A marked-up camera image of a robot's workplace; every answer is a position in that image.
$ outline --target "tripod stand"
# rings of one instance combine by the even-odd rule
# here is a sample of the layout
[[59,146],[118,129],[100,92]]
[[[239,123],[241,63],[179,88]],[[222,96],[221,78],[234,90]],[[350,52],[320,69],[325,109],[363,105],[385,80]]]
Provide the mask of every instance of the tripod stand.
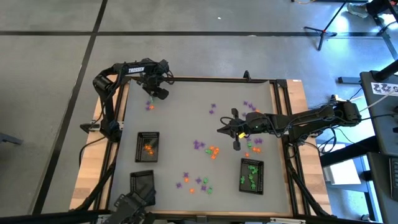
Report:
[[347,1],[345,1],[341,7],[337,10],[336,14],[333,16],[333,18],[331,18],[330,22],[328,23],[328,25],[323,29],[316,29],[316,28],[312,28],[312,27],[304,27],[304,29],[309,29],[309,30],[314,30],[316,32],[321,32],[320,36],[321,36],[321,40],[319,41],[319,45],[318,45],[318,51],[322,49],[322,44],[323,44],[323,38],[325,36],[327,37],[335,37],[337,35],[336,32],[327,32],[327,29],[329,28],[330,24],[336,19],[336,16],[339,14],[339,12],[343,9],[343,7],[345,6],[345,4],[347,3]]

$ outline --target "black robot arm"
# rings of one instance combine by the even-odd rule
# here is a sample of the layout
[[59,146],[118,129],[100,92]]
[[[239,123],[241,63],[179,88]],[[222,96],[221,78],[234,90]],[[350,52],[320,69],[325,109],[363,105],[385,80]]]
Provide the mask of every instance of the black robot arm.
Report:
[[[162,89],[159,85],[165,80],[164,75],[173,77],[169,70],[169,63],[166,60],[154,62],[149,58],[142,59],[140,62],[115,63],[112,67],[100,72],[93,80],[95,91],[99,94],[101,108],[103,110],[103,119],[99,131],[112,142],[119,142],[121,130],[119,123],[115,120],[113,95],[116,89],[125,82],[125,78],[139,73],[137,84],[150,94],[164,100],[169,92]],[[115,82],[107,78],[108,75],[118,75]]]
[[357,106],[349,101],[335,106],[324,106],[318,109],[292,115],[248,113],[246,120],[238,118],[237,109],[232,109],[234,118],[222,117],[225,125],[217,130],[235,138],[234,149],[240,150],[239,138],[251,134],[269,133],[280,138],[289,132],[289,143],[301,146],[311,134],[321,134],[325,129],[334,126],[356,126],[361,122]]

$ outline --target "black tray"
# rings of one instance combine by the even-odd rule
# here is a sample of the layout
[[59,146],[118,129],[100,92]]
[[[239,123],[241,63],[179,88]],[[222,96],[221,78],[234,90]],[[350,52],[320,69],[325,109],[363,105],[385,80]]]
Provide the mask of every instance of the black tray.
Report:
[[[145,199],[151,188],[155,189],[155,179],[153,170],[144,170],[130,173],[130,192],[136,192],[141,198]],[[155,198],[148,203],[148,206],[155,205]]]
[[[248,166],[254,166],[259,169],[257,173],[252,174],[253,180],[256,182],[256,188],[252,190],[250,187],[251,183],[249,180],[249,174],[251,174],[251,170],[248,169]],[[244,176],[244,183],[241,184],[241,177]],[[262,195],[263,187],[264,187],[264,162],[257,161],[254,159],[241,159],[241,172],[239,176],[239,191],[246,192],[251,194],[259,194]]]
[[[153,155],[145,150],[145,145],[151,145]],[[137,136],[136,162],[157,162],[159,153],[159,132],[139,132]]]

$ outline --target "wooden board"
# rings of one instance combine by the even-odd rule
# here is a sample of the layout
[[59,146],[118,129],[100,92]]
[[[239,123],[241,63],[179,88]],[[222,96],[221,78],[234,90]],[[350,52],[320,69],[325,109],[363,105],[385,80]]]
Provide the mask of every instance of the wooden board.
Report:
[[[302,82],[300,80],[287,80],[288,84],[288,90],[289,90],[289,98],[290,98],[290,104],[292,106],[292,112],[293,113],[299,113],[308,110],[307,108],[307,102],[305,99],[304,95],[304,89]],[[119,120],[124,119],[124,108],[126,105],[127,101],[127,93],[128,93],[128,84],[125,86],[125,90],[123,92],[123,98],[121,102],[121,109],[119,112]],[[279,91],[280,95],[280,100],[282,104],[282,111],[284,114],[287,114],[287,110],[285,107],[285,101],[284,101],[284,94],[282,89],[280,88]],[[116,101],[116,96],[118,94],[116,93],[114,96],[114,102]],[[275,96],[274,92],[271,91],[271,95],[273,97],[273,103],[274,103],[274,112],[276,113],[276,108],[275,108]],[[101,107],[99,100],[96,105],[95,113],[93,119],[97,119],[98,116],[101,113]],[[95,139],[98,139],[101,137],[101,134],[98,132],[94,133],[89,133],[87,142],[91,142]],[[315,143],[314,139],[308,139],[308,142]],[[72,201],[70,204],[70,209],[76,208],[79,206],[84,199],[90,194],[90,192],[93,190],[95,185],[98,183],[99,178],[100,178],[100,172],[101,172],[101,166],[104,160],[104,153],[105,153],[105,148],[106,148],[106,140],[102,140],[100,142],[97,142],[96,144],[88,146],[83,154],[83,159],[81,162],[81,167],[79,170],[79,174],[76,180],[76,185],[75,185],[75,190],[73,192],[72,196]],[[282,167],[284,168],[284,180],[285,180],[285,186],[286,186],[286,194],[289,195],[289,188],[287,185],[287,175],[286,175],[286,170],[285,170],[285,164],[284,164],[284,159],[283,159],[283,152],[282,152],[282,143],[280,142],[279,144],[279,149],[280,149],[280,159],[282,162]],[[114,155],[116,153],[116,145],[113,145],[112,151],[111,151],[111,158],[113,159]],[[322,167],[320,165],[320,160],[318,156],[318,151],[313,148],[312,146],[304,145],[300,147],[300,155],[301,155],[301,160],[302,160],[302,167],[303,167],[303,173],[304,173],[304,179],[307,188],[309,191],[312,193],[314,196],[315,200],[322,206],[322,208],[328,212],[331,213],[331,208],[329,204],[329,198],[328,194],[326,191],[326,185],[325,181],[323,179],[323,173],[322,173]],[[109,181],[104,187],[104,194],[102,195],[101,198],[101,203],[100,203],[100,208],[105,208],[106,206],[106,199],[107,199],[107,192],[109,190]],[[304,214],[303,212],[303,204],[302,204],[302,197],[300,194],[300,190],[297,186],[295,186],[295,192],[296,192],[296,198],[297,198],[297,203],[298,203],[298,210],[299,213]],[[234,213],[234,212],[211,212],[211,213],[203,213],[203,212],[198,212],[197,215],[202,214],[202,215],[243,215],[241,213]],[[286,216],[286,217],[291,217],[292,216],[292,211],[290,213],[247,213],[244,215],[248,216],[273,216],[273,215],[278,215],[278,216]]]

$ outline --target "concrete floor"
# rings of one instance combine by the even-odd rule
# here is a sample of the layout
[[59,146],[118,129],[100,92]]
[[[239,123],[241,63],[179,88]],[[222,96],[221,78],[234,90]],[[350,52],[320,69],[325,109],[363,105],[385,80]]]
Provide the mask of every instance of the concrete floor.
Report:
[[[0,33],[91,31],[101,2],[3,0]],[[303,32],[303,26],[324,28],[339,6],[331,2],[300,5],[289,0],[109,0],[99,29]],[[378,27],[372,19],[360,19],[344,10],[330,30],[377,32]],[[0,36],[0,131],[25,141],[22,146],[0,144],[0,216],[30,212],[89,38]],[[331,94],[347,99],[358,90],[356,85],[336,84],[337,77],[359,77],[362,71],[378,70],[393,61],[380,37],[335,37],[325,41],[321,52],[315,48],[318,41],[315,37],[97,37],[43,211],[68,210],[78,173],[78,151],[86,143],[79,124],[92,119],[98,95],[91,81],[102,69],[149,57],[168,60],[176,76],[242,77],[249,70],[255,78],[301,79],[311,107]],[[369,124],[345,133],[358,141],[365,136],[355,135],[356,130],[371,130]],[[335,195],[348,205],[355,201],[339,192]],[[333,213],[347,216],[335,204]],[[363,209],[353,212],[362,215]]]

